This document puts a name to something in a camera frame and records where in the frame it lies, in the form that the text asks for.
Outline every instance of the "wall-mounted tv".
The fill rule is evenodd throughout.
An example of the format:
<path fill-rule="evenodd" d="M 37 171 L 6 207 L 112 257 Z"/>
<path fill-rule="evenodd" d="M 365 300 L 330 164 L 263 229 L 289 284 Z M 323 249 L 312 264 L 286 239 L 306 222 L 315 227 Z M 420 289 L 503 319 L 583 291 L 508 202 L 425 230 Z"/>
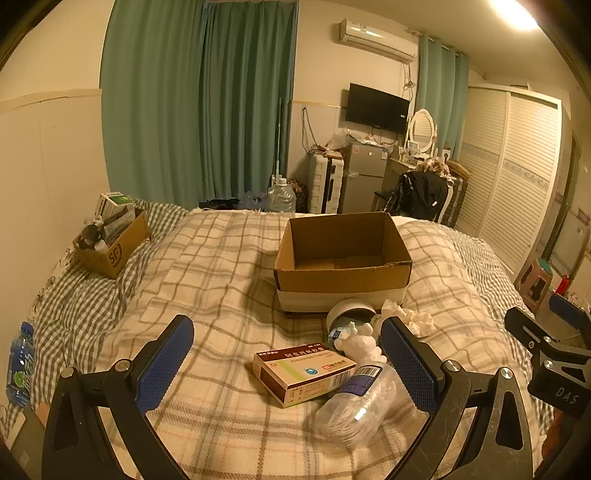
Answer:
<path fill-rule="evenodd" d="M 403 134 L 409 105 L 404 98 L 351 83 L 345 120 Z"/>

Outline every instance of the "louvered door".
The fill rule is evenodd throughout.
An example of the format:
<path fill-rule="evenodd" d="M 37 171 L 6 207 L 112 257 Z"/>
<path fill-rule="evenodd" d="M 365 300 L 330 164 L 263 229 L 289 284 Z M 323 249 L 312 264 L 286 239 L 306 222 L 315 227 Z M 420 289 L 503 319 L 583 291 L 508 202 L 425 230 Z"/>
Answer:
<path fill-rule="evenodd" d="M 470 171 L 470 179 L 456 226 L 472 236 L 478 236 L 497 177 L 508 95 L 499 90 L 471 88 L 468 91 L 458 161 Z"/>
<path fill-rule="evenodd" d="M 510 94 L 506 145 L 479 236 L 518 272 L 540 231 L 556 175 L 560 111 Z"/>

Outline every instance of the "red bottle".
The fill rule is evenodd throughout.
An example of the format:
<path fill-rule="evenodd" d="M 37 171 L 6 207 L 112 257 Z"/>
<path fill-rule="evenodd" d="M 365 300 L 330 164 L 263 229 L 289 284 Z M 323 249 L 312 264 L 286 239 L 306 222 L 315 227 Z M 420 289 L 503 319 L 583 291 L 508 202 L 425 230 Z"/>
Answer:
<path fill-rule="evenodd" d="M 558 295 L 564 295 L 566 293 L 566 291 L 569 289 L 569 285 L 570 285 L 570 278 L 568 275 L 565 275 L 564 277 L 562 277 L 562 280 L 560 281 L 560 285 L 558 285 L 558 287 L 556 288 L 556 293 Z"/>

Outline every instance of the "open cardboard box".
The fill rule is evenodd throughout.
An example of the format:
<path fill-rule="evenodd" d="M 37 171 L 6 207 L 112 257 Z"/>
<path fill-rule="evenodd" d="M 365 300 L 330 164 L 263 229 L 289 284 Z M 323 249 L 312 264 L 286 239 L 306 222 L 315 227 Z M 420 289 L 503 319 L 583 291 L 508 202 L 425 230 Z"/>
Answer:
<path fill-rule="evenodd" d="M 91 272 L 100 273 L 105 277 L 117 278 L 125 266 L 128 258 L 137 246 L 150 236 L 146 223 L 145 212 L 135 209 L 135 220 L 118 237 L 105 253 L 97 252 L 93 248 L 80 249 L 77 243 L 80 235 L 74 239 L 74 248 L 80 263 Z"/>
<path fill-rule="evenodd" d="M 290 219 L 275 260 L 285 312 L 328 312 L 359 298 L 402 303 L 413 261 L 385 212 Z"/>

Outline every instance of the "cardboard box with items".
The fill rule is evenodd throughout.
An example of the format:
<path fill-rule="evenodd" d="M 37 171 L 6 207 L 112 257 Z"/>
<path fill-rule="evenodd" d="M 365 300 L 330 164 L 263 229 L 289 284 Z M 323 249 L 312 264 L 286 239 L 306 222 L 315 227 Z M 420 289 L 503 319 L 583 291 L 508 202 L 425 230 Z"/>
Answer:
<path fill-rule="evenodd" d="M 94 248 L 81 248 L 80 244 L 83 240 L 81 235 L 78 235 L 73 244 L 80 263 L 87 270 L 105 277 L 117 278 L 137 246 L 150 236 L 145 212 L 142 209 L 135 209 L 134 216 L 135 219 L 131 224 L 120 235 L 112 239 L 112 243 L 107 244 L 106 249 L 101 251 Z"/>

